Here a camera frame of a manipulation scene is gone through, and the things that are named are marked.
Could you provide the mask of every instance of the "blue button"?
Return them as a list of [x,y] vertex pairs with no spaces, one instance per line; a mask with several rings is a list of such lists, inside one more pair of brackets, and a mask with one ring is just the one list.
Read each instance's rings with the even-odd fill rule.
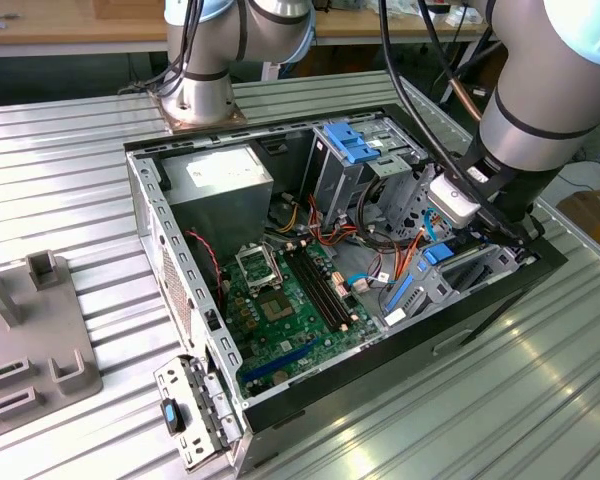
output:
[[167,422],[173,422],[176,419],[176,412],[173,411],[173,405],[167,405],[164,409],[164,415]]
[[424,257],[429,260],[431,265],[435,265],[449,257],[453,257],[453,252],[444,243],[439,243],[438,245],[427,248],[424,251]]

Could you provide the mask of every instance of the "metal bracket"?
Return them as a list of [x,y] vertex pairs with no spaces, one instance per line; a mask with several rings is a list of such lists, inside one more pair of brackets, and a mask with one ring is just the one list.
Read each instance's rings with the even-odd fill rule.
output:
[[163,414],[187,470],[228,452],[242,437],[217,373],[205,374],[197,360],[176,357],[153,375],[160,396],[174,407]]

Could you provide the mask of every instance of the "red wire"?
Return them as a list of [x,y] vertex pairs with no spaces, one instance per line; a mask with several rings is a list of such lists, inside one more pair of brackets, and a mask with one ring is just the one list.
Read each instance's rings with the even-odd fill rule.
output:
[[202,243],[202,245],[204,245],[204,248],[207,249],[207,252],[209,252],[209,256],[211,257],[211,261],[213,262],[213,267],[216,271],[216,281],[218,282],[218,300],[220,301],[222,299],[222,275],[220,274],[220,265],[218,264],[218,260],[216,259],[216,254],[213,251],[213,248],[211,248],[211,245],[209,245],[207,241],[197,233],[192,232],[190,230],[187,230],[185,233]]

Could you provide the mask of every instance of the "mounting plate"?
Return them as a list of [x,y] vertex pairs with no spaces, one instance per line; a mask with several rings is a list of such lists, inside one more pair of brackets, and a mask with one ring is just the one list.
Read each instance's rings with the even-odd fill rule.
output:
[[51,252],[0,272],[17,321],[0,314],[0,435],[102,388],[67,261]]

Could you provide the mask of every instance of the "connector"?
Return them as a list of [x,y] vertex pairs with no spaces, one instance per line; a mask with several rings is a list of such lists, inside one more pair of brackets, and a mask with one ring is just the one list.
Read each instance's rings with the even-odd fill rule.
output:
[[362,294],[362,293],[366,293],[369,291],[369,284],[367,283],[367,280],[364,278],[360,278],[358,280],[356,280],[355,282],[353,282],[353,285],[351,285],[351,288],[353,288],[353,291],[358,293],[358,294]]

